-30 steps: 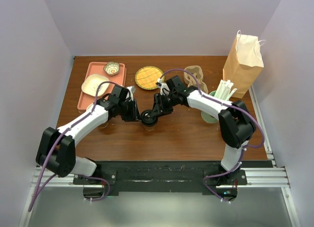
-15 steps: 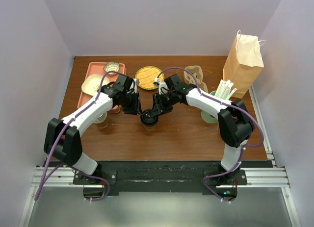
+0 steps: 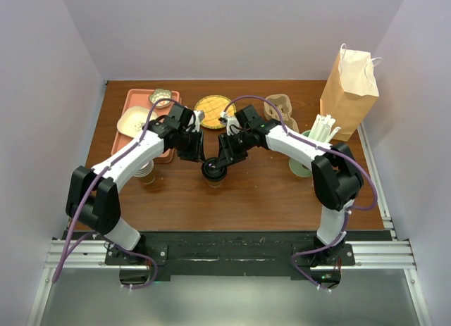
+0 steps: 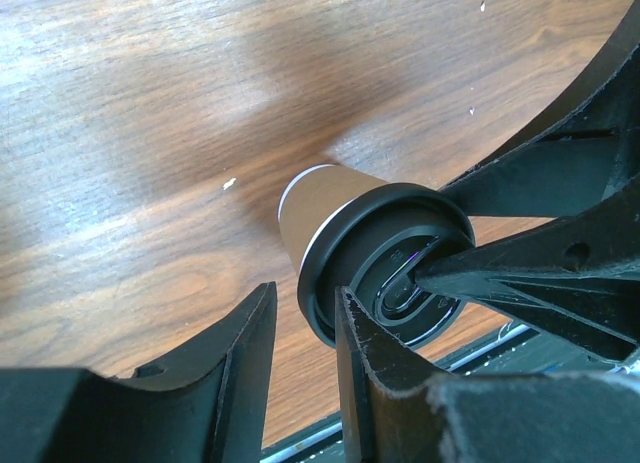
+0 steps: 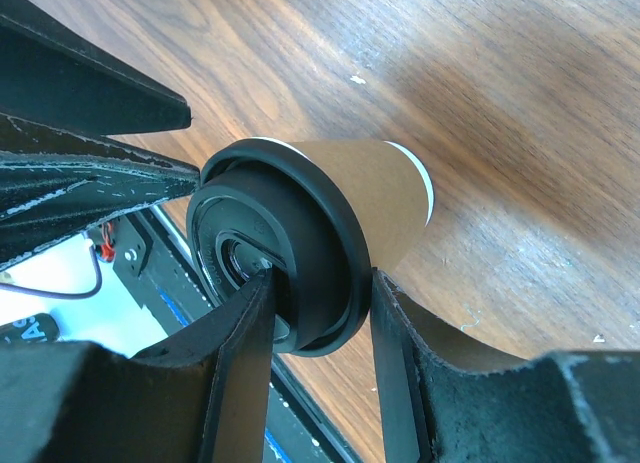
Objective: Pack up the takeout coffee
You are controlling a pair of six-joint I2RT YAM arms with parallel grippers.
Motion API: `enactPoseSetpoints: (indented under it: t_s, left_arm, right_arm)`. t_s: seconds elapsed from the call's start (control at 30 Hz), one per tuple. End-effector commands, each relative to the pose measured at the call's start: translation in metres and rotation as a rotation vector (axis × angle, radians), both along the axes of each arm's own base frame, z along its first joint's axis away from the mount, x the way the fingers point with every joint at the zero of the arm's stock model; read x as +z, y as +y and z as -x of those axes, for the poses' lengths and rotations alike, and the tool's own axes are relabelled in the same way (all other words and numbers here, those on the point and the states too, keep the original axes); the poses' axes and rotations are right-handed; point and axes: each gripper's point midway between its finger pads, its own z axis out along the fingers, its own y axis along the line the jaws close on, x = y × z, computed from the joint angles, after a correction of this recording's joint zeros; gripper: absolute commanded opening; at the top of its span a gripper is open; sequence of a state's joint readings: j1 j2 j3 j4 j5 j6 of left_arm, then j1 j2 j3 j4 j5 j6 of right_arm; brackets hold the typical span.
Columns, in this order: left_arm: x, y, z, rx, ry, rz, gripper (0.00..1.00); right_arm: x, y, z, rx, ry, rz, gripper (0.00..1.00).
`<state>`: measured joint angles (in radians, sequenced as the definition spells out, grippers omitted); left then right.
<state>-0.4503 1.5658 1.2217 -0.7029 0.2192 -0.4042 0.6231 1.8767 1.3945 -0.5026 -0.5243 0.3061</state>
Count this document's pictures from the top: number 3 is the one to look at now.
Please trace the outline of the black coffee cup lid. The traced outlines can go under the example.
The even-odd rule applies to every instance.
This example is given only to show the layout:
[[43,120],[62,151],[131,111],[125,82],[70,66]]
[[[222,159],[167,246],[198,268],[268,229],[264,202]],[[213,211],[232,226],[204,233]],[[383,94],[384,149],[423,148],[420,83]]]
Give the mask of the black coffee cup lid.
[[207,181],[220,182],[227,175],[227,167],[219,167],[218,159],[211,157],[206,159],[201,167],[202,174]]

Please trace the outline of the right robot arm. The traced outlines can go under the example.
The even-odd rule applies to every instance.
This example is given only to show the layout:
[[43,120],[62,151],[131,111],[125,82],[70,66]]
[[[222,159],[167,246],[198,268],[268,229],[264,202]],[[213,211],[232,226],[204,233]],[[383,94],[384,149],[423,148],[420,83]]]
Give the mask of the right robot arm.
[[237,132],[227,131],[218,141],[218,157],[207,161],[203,167],[204,176],[215,182],[226,176],[227,167],[245,160],[254,147],[286,155],[312,171],[315,195],[322,205],[316,232],[319,243],[312,250],[294,253],[292,262],[314,255],[319,263],[331,264],[339,256],[338,246],[345,240],[355,199],[364,185],[364,170],[354,160],[349,146],[314,141],[278,120],[261,118],[241,121]]

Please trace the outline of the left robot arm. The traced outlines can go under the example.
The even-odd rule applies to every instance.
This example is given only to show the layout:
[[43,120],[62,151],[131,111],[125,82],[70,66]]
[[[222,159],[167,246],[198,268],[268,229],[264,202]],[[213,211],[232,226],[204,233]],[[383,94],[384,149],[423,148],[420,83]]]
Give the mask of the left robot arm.
[[147,122],[137,136],[107,160],[92,168],[80,166],[70,180],[66,214],[72,223],[81,222],[121,249],[130,264],[146,256],[145,237],[121,217],[119,193],[143,167],[169,149],[181,159],[201,161],[204,114],[165,115]]

